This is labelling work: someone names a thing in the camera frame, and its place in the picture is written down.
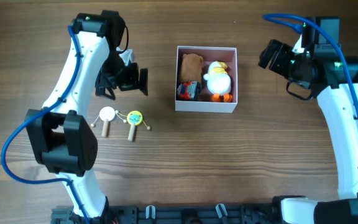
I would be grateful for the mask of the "red toy fire truck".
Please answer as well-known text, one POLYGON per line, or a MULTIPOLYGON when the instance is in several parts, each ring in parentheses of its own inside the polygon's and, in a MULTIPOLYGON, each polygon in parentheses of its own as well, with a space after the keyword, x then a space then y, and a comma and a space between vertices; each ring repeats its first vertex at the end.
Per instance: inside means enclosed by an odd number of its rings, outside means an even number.
POLYGON ((197 81, 184 82, 177 88, 177 98, 184 101, 198 101, 200 92, 201 83, 197 81))

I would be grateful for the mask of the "white yellow plush duck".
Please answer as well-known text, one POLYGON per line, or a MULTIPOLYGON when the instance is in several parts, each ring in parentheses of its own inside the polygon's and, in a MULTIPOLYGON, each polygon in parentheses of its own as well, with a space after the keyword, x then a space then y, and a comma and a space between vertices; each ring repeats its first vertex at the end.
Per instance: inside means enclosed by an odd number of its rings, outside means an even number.
POLYGON ((233 100, 231 77, 226 69, 227 65, 224 62, 215 61, 209 65, 208 72, 203 75, 212 102, 231 103, 233 100))

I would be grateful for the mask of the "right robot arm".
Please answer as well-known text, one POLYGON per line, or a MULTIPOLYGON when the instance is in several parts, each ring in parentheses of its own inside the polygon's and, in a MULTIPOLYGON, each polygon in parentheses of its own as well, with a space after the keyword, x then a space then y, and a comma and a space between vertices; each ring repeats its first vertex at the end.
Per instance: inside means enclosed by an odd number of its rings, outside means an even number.
POLYGON ((337 200, 278 196, 265 217, 270 223, 358 223, 358 58, 343 54, 337 17, 266 14, 264 19, 300 36, 294 46, 271 40, 259 66, 306 88, 309 98, 316 99, 329 128, 338 176, 337 200))

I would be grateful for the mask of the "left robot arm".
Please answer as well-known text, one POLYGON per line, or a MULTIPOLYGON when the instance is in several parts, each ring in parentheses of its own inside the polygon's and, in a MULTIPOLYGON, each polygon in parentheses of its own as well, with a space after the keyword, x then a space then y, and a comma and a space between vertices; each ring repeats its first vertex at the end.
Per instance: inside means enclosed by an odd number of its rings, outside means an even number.
POLYGON ((114 89, 148 93, 148 70, 139 68, 130 50, 118 50, 128 35, 117 11, 79 13, 69 26, 71 50, 54 92, 40 110, 26 119, 30 144, 38 164, 64 182, 74 204, 73 223, 115 223, 107 197, 92 169, 98 141, 86 122, 92 94, 115 99, 114 89))

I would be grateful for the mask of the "brown plush bear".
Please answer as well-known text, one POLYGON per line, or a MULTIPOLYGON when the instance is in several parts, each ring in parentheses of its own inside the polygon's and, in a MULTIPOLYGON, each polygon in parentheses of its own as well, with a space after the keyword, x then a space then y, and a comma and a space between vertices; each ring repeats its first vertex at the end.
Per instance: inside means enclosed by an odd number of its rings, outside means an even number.
POLYGON ((201 82, 203 57, 197 54, 183 54, 178 75, 180 83, 201 82))

